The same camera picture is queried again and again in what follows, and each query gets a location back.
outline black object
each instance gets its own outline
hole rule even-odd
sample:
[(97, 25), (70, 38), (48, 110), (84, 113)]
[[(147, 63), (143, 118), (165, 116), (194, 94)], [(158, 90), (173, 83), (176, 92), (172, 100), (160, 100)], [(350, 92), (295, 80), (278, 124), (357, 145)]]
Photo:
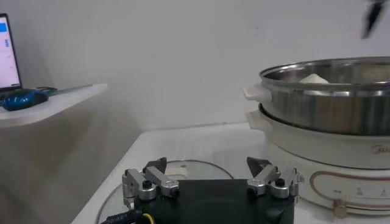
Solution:
[(387, 0), (373, 0), (370, 9), (365, 18), (365, 25), (362, 38), (368, 38), (372, 33), (372, 29), (376, 25), (379, 17), (383, 11), (383, 5)]
[(13, 38), (12, 38), (12, 32), (11, 32), (11, 24), (10, 24), (10, 21), (9, 21), (9, 18), (8, 18), (8, 14), (0, 13), (0, 18), (5, 18), (7, 20), (8, 31), (9, 31), (10, 39), (11, 39), (11, 47), (12, 47), (12, 51), (13, 51), (13, 56), (15, 58), (15, 66), (16, 66), (16, 71), (18, 73), (18, 79), (19, 79), (19, 85), (11, 86), (11, 87), (5, 87), (5, 88), (0, 88), (0, 92), (7, 92), (7, 91), (15, 90), (15, 89), (21, 89), (23, 86), (22, 86), (22, 81), (20, 79), (18, 60), (16, 58), (16, 50), (15, 50), (15, 45), (13, 44)]
[(150, 180), (144, 180), (142, 182), (143, 189), (150, 189), (152, 187), (152, 182)]
[[(179, 180), (181, 194), (154, 201), (137, 200), (135, 206), (158, 224), (293, 224), (294, 197), (284, 200), (265, 194), (251, 198), (246, 180)], [(137, 224), (148, 222), (139, 220)]]
[(246, 158), (249, 170), (253, 177), (257, 176), (267, 165), (271, 164), (266, 159), (257, 159), (253, 157)]
[(275, 185), (278, 187), (284, 187), (285, 184), (286, 184), (286, 181), (282, 178), (278, 178), (277, 180), (275, 180)]
[(156, 167), (161, 173), (165, 173), (165, 169), (166, 169), (166, 157), (162, 157), (158, 160), (155, 160), (155, 161), (150, 161), (146, 164), (146, 166), (142, 169), (142, 172), (146, 172), (146, 168), (149, 167), (149, 166), (154, 166)]
[(118, 215), (108, 216), (106, 221), (102, 224), (129, 224), (137, 220), (141, 220), (142, 211), (140, 210), (131, 210), (128, 212), (120, 213)]
[(21, 110), (43, 103), (49, 96), (37, 89), (18, 89), (2, 100), (2, 107), (8, 111)]

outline white countertop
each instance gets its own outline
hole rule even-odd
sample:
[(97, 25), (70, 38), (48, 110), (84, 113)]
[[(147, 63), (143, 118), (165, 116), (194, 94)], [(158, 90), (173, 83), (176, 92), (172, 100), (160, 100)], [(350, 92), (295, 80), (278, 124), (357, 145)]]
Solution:
[(31, 124), (51, 117), (107, 89), (107, 84), (95, 84), (51, 96), (48, 101), (18, 111), (0, 107), (0, 128)]
[[(96, 223), (98, 212), (110, 193), (121, 183), (122, 173), (129, 168), (142, 169), (148, 161), (161, 157), (199, 159), (222, 166), (235, 178), (250, 178), (246, 158), (264, 156), (264, 134), (249, 125), (230, 124), (176, 130), (145, 132), (135, 141), (122, 160), (97, 189), (72, 224)], [(390, 223), (390, 216), (349, 215), (340, 220), (332, 211), (308, 201), (299, 202), (296, 223)]]

